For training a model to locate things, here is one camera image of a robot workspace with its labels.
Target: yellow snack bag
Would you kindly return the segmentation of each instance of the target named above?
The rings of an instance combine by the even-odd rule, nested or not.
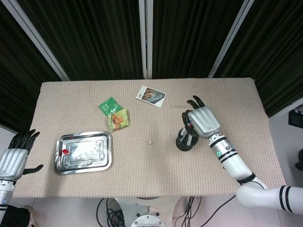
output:
[[[122,109],[116,113],[109,114],[107,120],[110,132],[130,125],[126,109]]]

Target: red object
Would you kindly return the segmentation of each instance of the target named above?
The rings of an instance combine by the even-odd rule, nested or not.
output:
[[[62,150],[62,153],[68,155],[70,152],[67,149]]]

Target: black curtain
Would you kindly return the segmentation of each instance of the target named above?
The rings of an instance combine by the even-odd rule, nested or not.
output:
[[[142,79],[138,0],[18,0],[71,80]]]
[[[2,2],[0,30],[0,124],[25,131],[41,84],[60,79]]]
[[[152,78],[208,76],[243,0],[154,0]]]
[[[303,97],[303,1],[256,0],[215,77],[251,77],[266,113]]]

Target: white robotic arm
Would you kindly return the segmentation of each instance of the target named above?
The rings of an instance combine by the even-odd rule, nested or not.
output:
[[[0,223],[15,189],[16,181],[22,175],[35,173],[43,167],[39,165],[33,169],[25,169],[27,157],[39,135],[39,132],[35,134],[34,132],[35,130],[32,130],[14,136],[8,149],[0,158]]]
[[[241,186],[236,192],[236,197],[242,205],[246,207],[269,207],[303,214],[303,188],[279,186],[268,189],[246,166],[226,136],[219,133],[220,124],[211,110],[197,96],[194,96],[194,99],[198,105],[189,100],[188,103],[193,106],[194,110],[182,114],[183,122],[186,124],[176,141],[177,147],[181,150],[189,150],[196,144],[197,139],[191,147],[188,146],[190,144],[188,141],[186,144],[182,144],[180,139],[185,138],[186,134],[188,134],[188,137],[191,135],[192,138],[209,139],[209,146],[224,169],[231,178],[240,183]]]

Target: black stripe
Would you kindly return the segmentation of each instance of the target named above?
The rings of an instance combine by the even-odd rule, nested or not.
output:
[[[292,212],[292,210],[290,209],[290,206],[289,206],[289,202],[288,202],[288,193],[289,193],[289,189],[291,188],[291,186],[288,186],[286,188],[286,192],[285,192],[285,201],[286,201],[286,206],[287,206],[287,209]]]
[[[221,161],[221,163],[225,162],[227,159],[229,159],[230,157],[235,156],[235,155],[237,155],[237,154],[238,154],[238,153],[236,152],[236,153],[233,153],[233,154],[229,155],[227,158],[223,159],[223,160]]]
[[[213,143],[210,145],[210,148],[212,148],[214,145],[216,145],[218,142],[220,142],[220,141],[222,141],[222,140],[226,140],[226,137],[219,138],[218,140],[216,140],[215,142],[213,142]]]
[[[235,149],[232,149],[232,150],[226,152],[225,154],[223,154],[223,155],[221,155],[221,156],[219,157],[219,160],[220,160],[221,158],[223,158],[225,155],[230,154],[232,151],[236,151],[236,150],[235,150]]]
[[[280,193],[279,193],[279,197],[280,197],[280,205],[282,207],[283,210],[285,210],[285,207],[283,205],[283,199],[282,199],[282,194],[283,194],[283,189],[284,189],[285,185],[283,185],[281,188],[280,188]]]
[[[245,178],[242,179],[242,180],[237,180],[237,182],[238,182],[239,184],[242,185],[242,184],[244,184],[244,183],[247,183],[247,182],[252,181],[252,180],[255,179],[255,178],[256,178],[256,175],[252,172],[250,176],[245,177]]]

